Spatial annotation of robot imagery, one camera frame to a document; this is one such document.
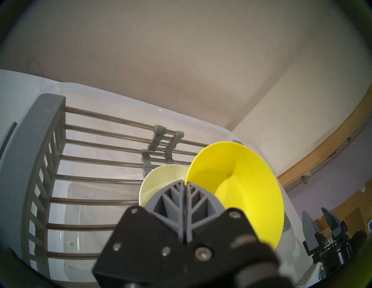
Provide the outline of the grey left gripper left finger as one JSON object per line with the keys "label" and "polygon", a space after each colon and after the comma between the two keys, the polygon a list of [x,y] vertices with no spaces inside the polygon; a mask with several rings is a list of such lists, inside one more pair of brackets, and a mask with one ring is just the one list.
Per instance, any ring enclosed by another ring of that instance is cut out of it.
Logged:
{"label": "grey left gripper left finger", "polygon": [[125,211],[92,269],[100,287],[158,287],[172,277],[184,239],[184,192],[178,180]]}

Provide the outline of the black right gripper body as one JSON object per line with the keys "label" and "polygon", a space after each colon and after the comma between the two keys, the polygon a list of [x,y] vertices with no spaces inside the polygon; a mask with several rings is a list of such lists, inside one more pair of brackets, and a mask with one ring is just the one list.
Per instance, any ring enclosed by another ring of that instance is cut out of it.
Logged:
{"label": "black right gripper body", "polygon": [[321,263],[325,272],[336,272],[354,258],[366,241],[367,233],[358,230],[351,238],[343,234],[327,245],[327,238],[319,232],[315,233],[315,239],[318,246],[313,250],[313,264]]}

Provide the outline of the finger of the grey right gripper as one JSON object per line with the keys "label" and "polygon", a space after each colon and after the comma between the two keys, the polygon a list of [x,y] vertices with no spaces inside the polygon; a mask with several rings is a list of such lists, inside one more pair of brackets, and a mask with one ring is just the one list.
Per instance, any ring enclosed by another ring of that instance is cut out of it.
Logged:
{"label": "finger of the grey right gripper", "polygon": [[303,245],[308,256],[327,246],[328,239],[320,233],[317,224],[305,210],[302,212],[302,230],[305,237]]}
{"label": "finger of the grey right gripper", "polygon": [[321,210],[329,228],[331,229],[333,240],[338,240],[347,234],[348,227],[345,221],[340,221],[340,219],[334,213],[325,207],[322,207]]}

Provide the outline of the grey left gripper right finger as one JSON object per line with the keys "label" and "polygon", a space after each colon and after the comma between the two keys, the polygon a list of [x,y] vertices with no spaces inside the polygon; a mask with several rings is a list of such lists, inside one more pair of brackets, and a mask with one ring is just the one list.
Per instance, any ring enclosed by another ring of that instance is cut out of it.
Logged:
{"label": "grey left gripper right finger", "polygon": [[191,182],[185,194],[185,279],[278,279],[275,253],[259,241],[241,209],[225,209]]}

